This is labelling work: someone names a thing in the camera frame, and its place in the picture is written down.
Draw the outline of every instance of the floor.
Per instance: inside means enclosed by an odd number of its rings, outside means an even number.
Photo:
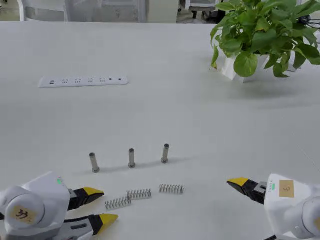
[[[16,0],[0,0],[0,21],[19,21],[19,6]]]
[[[19,21],[19,6],[16,0],[0,0],[0,21]],[[179,24],[206,24],[212,23],[204,19],[201,12],[198,12],[196,18],[189,10],[182,9],[177,13],[176,22]]]

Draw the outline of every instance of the white power strip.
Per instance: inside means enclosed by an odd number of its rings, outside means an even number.
[[[125,76],[77,76],[77,77],[48,77],[41,78],[39,88],[99,86],[127,84]]]

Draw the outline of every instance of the white chair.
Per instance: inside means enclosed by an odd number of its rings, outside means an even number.
[[[20,21],[66,22],[65,0],[17,0]]]
[[[65,0],[68,19],[75,22],[146,21],[146,0]]]

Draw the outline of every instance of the label sticker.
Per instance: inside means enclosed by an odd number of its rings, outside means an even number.
[[[314,225],[316,228],[320,231],[320,217],[318,217],[316,220],[314,220]]]
[[[36,219],[37,213],[29,210],[23,206],[17,205],[14,206],[13,210],[10,213],[10,217],[16,219],[19,222],[25,224],[33,224]]]
[[[285,198],[295,197],[293,180],[279,180],[279,197],[285,197]]]

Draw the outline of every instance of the potted plant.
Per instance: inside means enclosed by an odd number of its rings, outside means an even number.
[[[294,68],[299,68],[306,59],[320,65],[314,36],[317,29],[305,26],[299,19],[320,10],[316,0],[302,5],[296,5],[296,0],[229,0],[218,3],[216,8],[230,12],[210,33],[211,66],[217,69],[219,47],[226,56],[222,73],[227,77],[249,77],[267,57],[265,69],[272,67],[275,77],[288,77],[284,71],[288,69],[292,51]]]

